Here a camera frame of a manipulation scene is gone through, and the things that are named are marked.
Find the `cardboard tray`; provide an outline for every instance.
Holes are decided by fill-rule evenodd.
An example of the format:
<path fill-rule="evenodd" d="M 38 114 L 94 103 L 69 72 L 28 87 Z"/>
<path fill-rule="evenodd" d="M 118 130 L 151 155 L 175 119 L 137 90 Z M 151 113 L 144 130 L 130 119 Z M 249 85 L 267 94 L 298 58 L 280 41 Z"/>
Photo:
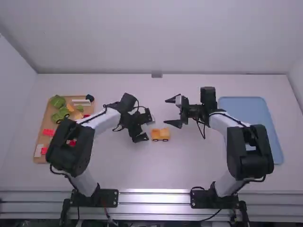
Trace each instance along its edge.
<path fill-rule="evenodd" d="M 66 100 L 66 103 L 71 103 L 71 100 L 72 99 L 85 99 L 85 96 L 63 96 Z M 34 163 L 47 163 L 46 160 L 45 160 L 45 155 L 41 155 L 39 157 L 35 157 L 35 153 L 36 153 L 36 148 L 37 148 L 37 145 L 40 145 L 40 144 L 43 144 L 43 147 L 48 147 L 50 142 L 51 142 L 51 139 L 52 137 L 50 136 L 45 136 L 42 134 L 43 132 L 43 129 L 54 129 L 56 130 L 57 127 L 58 127 L 58 124 L 55 124 L 52 122 L 51 120 L 51 116 L 58 112 L 58 109 L 56 109 L 54 106 L 52 106 L 50 104 L 50 100 L 51 98 L 48 100 L 48 103 L 47 103 L 47 106 L 46 106 L 46 110 L 45 110 L 45 113 L 44 113 L 44 116 L 43 116 L 43 120 L 42 120 L 42 123 L 41 123 L 41 127 L 40 127 L 40 130 L 39 130 L 39 134 L 38 134 L 38 138 L 37 138 L 37 141 L 36 141 L 36 145 L 35 145 L 35 149 L 34 149 L 34 155 L 33 155 L 33 160 L 34 160 Z M 94 101 L 91 106 L 84 106 L 84 112 L 80 112 L 76 109 L 75 107 L 75 111 L 73 113 L 71 113 L 70 115 L 70 119 L 73 119 L 75 115 L 81 113 L 82 115 L 85 115 L 85 114 L 90 114 L 92 115 L 94 113 L 94 109 L 95 109 L 95 102 Z"/>

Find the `yellow toy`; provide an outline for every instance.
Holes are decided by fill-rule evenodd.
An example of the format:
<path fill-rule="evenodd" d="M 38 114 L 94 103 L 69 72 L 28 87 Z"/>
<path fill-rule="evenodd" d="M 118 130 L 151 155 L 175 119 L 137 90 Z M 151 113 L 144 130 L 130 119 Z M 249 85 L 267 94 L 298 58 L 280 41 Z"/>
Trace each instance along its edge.
<path fill-rule="evenodd" d="M 74 116 L 74 120 L 79 120 L 79 119 L 82 119 L 83 118 L 83 115 L 82 114 L 77 114 L 76 116 Z"/>
<path fill-rule="evenodd" d="M 69 112 L 74 112 L 74 108 L 72 107 L 72 105 L 71 104 L 66 104 L 66 108 L 69 110 Z"/>
<path fill-rule="evenodd" d="M 152 129 L 151 130 L 151 139 L 152 141 L 162 140 L 164 142 L 170 140 L 170 131 L 168 128 L 164 129 Z"/>

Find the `toy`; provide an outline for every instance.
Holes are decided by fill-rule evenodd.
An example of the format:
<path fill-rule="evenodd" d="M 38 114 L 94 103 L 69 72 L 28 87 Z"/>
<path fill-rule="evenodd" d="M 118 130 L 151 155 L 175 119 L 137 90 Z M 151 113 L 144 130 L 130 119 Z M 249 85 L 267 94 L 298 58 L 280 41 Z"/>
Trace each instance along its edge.
<path fill-rule="evenodd" d="M 91 103 L 88 99 L 72 99 L 71 100 L 73 105 L 82 105 L 82 106 L 90 106 Z"/>
<path fill-rule="evenodd" d="M 65 117 L 69 117 L 69 116 L 70 116 L 70 112 L 66 107 L 63 106 L 59 109 L 59 112 L 53 114 L 51 118 L 54 123 L 60 124 L 60 122 L 63 121 Z"/>
<path fill-rule="evenodd" d="M 75 111 L 75 109 L 72 107 L 72 105 L 71 104 L 66 104 L 66 108 L 68 109 L 68 111 L 69 112 L 74 112 Z"/>
<path fill-rule="evenodd" d="M 95 101 L 94 96 L 92 96 L 92 95 L 90 95 L 90 94 L 87 94 L 87 95 L 85 96 L 85 99 L 88 99 L 91 103 L 92 103 L 93 101 Z"/>
<path fill-rule="evenodd" d="M 41 157 L 41 149 L 43 144 L 37 144 L 34 157 Z"/>
<path fill-rule="evenodd" d="M 82 119 L 83 118 L 83 115 L 82 114 L 77 114 L 76 116 L 74 116 L 74 120 L 79 120 L 79 119 Z"/>
<path fill-rule="evenodd" d="M 51 98 L 50 103 L 57 109 L 63 107 L 65 105 L 65 98 L 55 95 L 54 97 Z"/>
<path fill-rule="evenodd" d="M 76 142 L 77 142 L 76 140 L 70 140 L 69 145 L 71 147 L 74 147 L 76 145 Z"/>
<path fill-rule="evenodd" d="M 42 134 L 45 136 L 53 137 L 53 135 L 55 134 L 55 130 L 54 129 L 43 129 Z"/>
<path fill-rule="evenodd" d="M 41 155 L 45 155 L 47 153 L 47 148 L 41 148 Z"/>
<path fill-rule="evenodd" d="M 168 128 L 164 129 L 152 129 L 151 130 L 151 139 L 152 141 L 162 140 L 164 142 L 170 140 L 170 131 Z"/>
<path fill-rule="evenodd" d="M 78 105 L 77 110 L 79 110 L 80 112 L 84 112 L 84 108 L 82 105 Z"/>

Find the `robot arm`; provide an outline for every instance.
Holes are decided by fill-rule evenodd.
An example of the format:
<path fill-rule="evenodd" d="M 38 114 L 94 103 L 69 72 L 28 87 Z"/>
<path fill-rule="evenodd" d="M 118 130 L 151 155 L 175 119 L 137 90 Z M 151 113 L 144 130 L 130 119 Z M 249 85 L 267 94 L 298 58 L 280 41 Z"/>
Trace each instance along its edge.
<path fill-rule="evenodd" d="M 137 108 L 134 107 L 136 101 L 134 96 L 125 93 L 119 102 L 104 105 L 100 113 L 77 121 L 64 119 L 46 153 L 51 171 L 52 167 L 64 171 L 78 192 L 91 197 L 100 188 L 87 168 L 94 138 L 107 129 L 121 125 L 128 129 L 133 142 L 148 140 L 141 125 L 152 122 L 152 115 L 148 108 L 144 108 L 145 113 L 137 110 L 130 114 Z M 70 146 L 69 140 L 76 140 L 75 146 Z"/>
<path fill-rule="evenodd" d="M 202 87 L 200 91 L 200 105 L 190 105 L 188 98 L 181 94 L 166 100 L 180 108 L 180 119 L 165 123 L 182 128 L 192 118 L 224 136 L 228 171 L 211 188 L 218 197 L 230 196 L 245 184 L 273 172 L 274 162 L 267 131 L 263 125 L 243 123 L 226 111 L 217 109 L 214 87 Z"/>

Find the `blue tray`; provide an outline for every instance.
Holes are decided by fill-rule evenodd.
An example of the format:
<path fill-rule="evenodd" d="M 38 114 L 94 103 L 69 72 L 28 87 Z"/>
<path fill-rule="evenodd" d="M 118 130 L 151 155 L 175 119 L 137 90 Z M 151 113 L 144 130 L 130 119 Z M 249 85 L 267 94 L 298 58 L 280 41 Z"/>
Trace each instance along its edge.
<path fill-rule="evenodd" d="M 218 106 L 240 121 L 247 122 L 249 124 L 263 124 L 268 133 L 274 163 L 279 165 L 284 162 L 279 139 L 266 101 L 263 98 L 221 97 L 218 100 Z"/>

